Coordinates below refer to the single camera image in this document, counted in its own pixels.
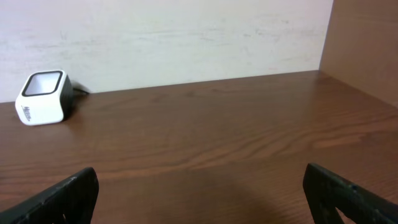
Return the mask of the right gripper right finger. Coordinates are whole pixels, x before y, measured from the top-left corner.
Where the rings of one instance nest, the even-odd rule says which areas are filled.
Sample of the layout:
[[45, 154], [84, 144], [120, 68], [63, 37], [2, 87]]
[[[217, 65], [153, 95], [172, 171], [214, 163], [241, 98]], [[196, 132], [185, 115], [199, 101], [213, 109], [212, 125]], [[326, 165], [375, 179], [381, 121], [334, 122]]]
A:
[[303, 190], [316, 224], [343, 223], [342, 212], [355, 223], [397, 224], [397, 205], [315, 164], [307, 164]]

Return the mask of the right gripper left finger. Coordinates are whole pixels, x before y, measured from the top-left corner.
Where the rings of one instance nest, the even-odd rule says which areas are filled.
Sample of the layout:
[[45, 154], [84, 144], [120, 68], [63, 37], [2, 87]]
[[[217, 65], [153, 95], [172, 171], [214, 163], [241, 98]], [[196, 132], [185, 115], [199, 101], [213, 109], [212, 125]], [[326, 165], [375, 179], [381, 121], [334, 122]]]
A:
[[87, 167], [1, 212], [1, 223], [91, 223], [99, 193], [94, 168]]

